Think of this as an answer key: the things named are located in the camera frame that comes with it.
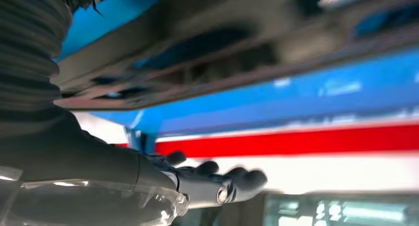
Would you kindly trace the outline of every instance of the black flexible hose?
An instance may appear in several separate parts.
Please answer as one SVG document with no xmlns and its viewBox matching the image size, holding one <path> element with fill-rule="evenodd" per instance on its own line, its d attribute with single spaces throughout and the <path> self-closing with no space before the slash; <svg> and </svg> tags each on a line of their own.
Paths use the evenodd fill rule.
<svg viewBox="0 0 419 226">
<path fill-rule="evenodd" d="M 0 137 L 39 131 L 63 115 L 52 61 L 72 23 L 72 12 L 93 0 L 0 0 Z"/>
</svg>

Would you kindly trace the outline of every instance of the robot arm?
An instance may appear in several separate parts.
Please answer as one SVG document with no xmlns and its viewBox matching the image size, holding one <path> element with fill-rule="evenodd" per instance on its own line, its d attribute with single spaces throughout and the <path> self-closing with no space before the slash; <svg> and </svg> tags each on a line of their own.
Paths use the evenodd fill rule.
<svg viewBox="0 0 419 226">
<path fill-rule="evenodd" d="M 144 156 L 87 136 L 76 118 L 53 105 L 49 82 L 71 25 L 72 12 L 95 0 L 0 0 L 0 166 L 22 170 L 23 182 L 88 179 L 163 187 L 188 197 L 193 208 L 243 201 L 266 183 L 260 171 L 217 175 L 214 163 L 175 168 L 162 156 Z"/>
</svg>

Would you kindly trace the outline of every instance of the red stripe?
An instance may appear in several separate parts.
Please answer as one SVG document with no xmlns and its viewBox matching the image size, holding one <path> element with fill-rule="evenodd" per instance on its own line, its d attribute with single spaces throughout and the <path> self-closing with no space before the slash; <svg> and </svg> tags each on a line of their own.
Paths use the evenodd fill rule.
<svg viewBox="0 0 419 226">
<path fill-rule="evenodd" d="M 194 158 L 404 150 L 419 150 L 419 124 L 211 137 L 156 145 L 160 154 L 183 151 Z"/>
<path fill-rule="evenodd" d="M 128 148 L 127 143 L 117 143 L 116 145 L 119 146 L 119 147 Z"/>
</svg>

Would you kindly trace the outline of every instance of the white stripe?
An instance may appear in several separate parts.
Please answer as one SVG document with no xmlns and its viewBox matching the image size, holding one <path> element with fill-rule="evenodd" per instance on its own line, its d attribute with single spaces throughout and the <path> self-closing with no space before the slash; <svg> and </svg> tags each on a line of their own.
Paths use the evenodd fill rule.
<svg viewBox="0 0 419 226">
<path fill-rule="evenodd" d="M 292 132 L 309 132 L 309 131 L 333 131 L 333 130 L 350 130 L 357 128 L 374 128 L 374 127 L 386 127 L 386 126 L 403 126 L 419 124 L 419 115 L 417 117 L 409 117 L 409 119 L 385 119 L 385 120 L 364 120 L 356 122 L 349 121 L 350 116 L 335 117 L 332 122 L 323 124 L 300 124 L 290 123 L 287 126 L 266 128 L 257 130 L 245 130 L 245 131 L 232 131 L 214 134 L 203 134 L 203 135 L 189 135 L 189 136 L 167 136 L 158 138 L 156 142 L 169 142 L 169 141 L 180 141 L 180 140 L 192 140 L 200 138 L 211 138 L 211 137 L 237 137 L 237 136 L 249 136 L 249 135 L 264 135 L 274 133 L 292 133 Z"/>
<path fill-rule="evenodd" d="M 134 129 L 141 121 L 142 117 L 144 115 L 144 111 L 138 111 L 137 116 L 135 117 L 134 121 L 131 123 L 131 125 L 129 126 L 130 129 Z"/>
<path fill-rule="evenodd" d="M 287 194 L 314 191 L 417 191 L 419 152 L 214 158 L 220 173 L 236 166 L 260 169 L 266 189 Z M 197 166 L 204 159 L 188 159 Z"/>
<path fill-rule="evenodd" d="M 90 115 L 87 112 L 73 112 L 80 127 L 91 135 L 107 143 L 126 143 L 125 130 L 122 125 Z"/>
</svg>

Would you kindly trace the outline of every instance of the white surface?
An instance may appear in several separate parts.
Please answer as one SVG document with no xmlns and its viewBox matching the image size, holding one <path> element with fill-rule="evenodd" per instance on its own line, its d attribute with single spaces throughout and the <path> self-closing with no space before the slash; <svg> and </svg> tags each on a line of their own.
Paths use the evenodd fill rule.
<svg viewBox="0 0 419 226">
<path fill-rule="evenodd" d="M 87 112 L 73 112 L 81 128 L 107 143 L 126 143 L 124 127 Z"/>
<path fill-rule="evenodd" d="M 220 172 L 235 166 L 263 170 L 267 189 L 287 194 L 313 191 L 419 191 L 419 152 L 300 157 L 215 158 Z M 182 166 L 203 160 L 188 159 Z"/>
</svg>

